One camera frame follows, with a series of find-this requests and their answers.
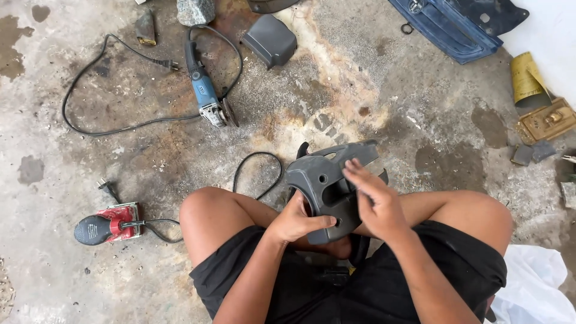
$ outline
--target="person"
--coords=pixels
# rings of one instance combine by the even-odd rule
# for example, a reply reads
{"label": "person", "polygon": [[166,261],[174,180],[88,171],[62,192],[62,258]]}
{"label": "person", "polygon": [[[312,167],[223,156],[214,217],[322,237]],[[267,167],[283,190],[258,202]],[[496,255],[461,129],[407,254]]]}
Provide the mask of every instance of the person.
{"label": "person", "polygon": [[398,195],[358,160],[362,225],[384,244],[343,287],[316,281],[296,251],[347,259],[348,237],[312,246],[306,234],[336,224],[307,217],[298,191],[278,214],[252,198],[206,187],[182,203],[180,224],[194,286],[214,324],[480,323],[506,281],[513,222],[497,200],[473,191]]}

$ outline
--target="metal ring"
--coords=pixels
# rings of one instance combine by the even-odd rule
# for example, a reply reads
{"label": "metal ring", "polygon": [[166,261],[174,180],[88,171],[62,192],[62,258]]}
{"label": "metal ring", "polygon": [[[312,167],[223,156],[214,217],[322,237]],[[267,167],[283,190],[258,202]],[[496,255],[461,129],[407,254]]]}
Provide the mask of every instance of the metal ring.
{"label": "metal ring", "polygon": [[400,26],[400,30],[401,30],[405,35],[410,35],[410,34],[412,34],[412,32],[414,31],[414,27],[412,27],[412,25],[411,25],[409,22],[407,22],[407,23],[405,23],[404,25]]}

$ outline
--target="blue car part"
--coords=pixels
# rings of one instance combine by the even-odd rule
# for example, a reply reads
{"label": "blue car part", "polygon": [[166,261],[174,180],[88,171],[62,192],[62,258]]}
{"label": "blue car part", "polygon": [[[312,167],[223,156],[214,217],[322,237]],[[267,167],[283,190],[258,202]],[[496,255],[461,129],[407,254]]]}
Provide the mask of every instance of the blue car part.
{"label": "blue car part", "polygon": [[503,44],[497,36],[529,16],[510,0],[389,1],[410,26],[460,64],[495,53]]}

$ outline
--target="blue angle grinder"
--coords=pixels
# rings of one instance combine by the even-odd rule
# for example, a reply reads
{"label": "blue angle grinder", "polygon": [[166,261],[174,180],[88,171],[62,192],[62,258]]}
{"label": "blue angle grinder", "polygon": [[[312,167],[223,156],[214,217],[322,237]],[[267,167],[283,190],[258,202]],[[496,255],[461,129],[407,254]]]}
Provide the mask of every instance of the blue angle grinder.
{"label": "blue angle grinder", "polygon": [[[216,91],[212,85],[212,80],[210,80],[210,76],[206,72],[204,65],[196,57],[196,42],[191,39],[192,30],[195,28],[205,28],[215,32],[235,49],[240,59],[236,79],[233,81],[231,86],[225,88],[224,93],[220,97],[216,95]],[[184,42],[184,58],[188,67],[188,76],[192,81],[192,87],[194,88],[194,93],[196,94],[196,99],[198,101],[198,111],[200,112],[200,116],[217,128],[224,128],[228,125],[238,127],[239,124],[236,115],[226,98],[228,92],[237,83],[240,74],[242,73],[242,56],[240,55],[238,48],[224,37],[224,35],[220,34],[212,27],[207,25],[194,25],[188,31]]]}

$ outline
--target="gray plastic cover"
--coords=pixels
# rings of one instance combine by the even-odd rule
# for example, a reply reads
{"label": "gray plastic cover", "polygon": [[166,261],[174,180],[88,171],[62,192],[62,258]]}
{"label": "gray plastic cover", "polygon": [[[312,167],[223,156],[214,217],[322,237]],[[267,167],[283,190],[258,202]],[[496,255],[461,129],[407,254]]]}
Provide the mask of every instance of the gray plastic cover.
{"label": "gray plastic cover", "polygon": [[296,35],[271,14],[260,17],[244,34],[242,42],[266,64],[268,70],[286,64],[298,46]]}
{"label": "gray plastic cover", "polygon": [[[299,189],[313,216],[336,217],[335,226],[308,234],[310,244],[326,244],[352,233],[362,221],[358,215],[356,188],[342,174],[344,162],[357,158],[362,165],[378,158],[376,140],[338,145],[314,152],[292,162],[286,169],[286,182]],[[331,159],[326,155],[335,153]]]}

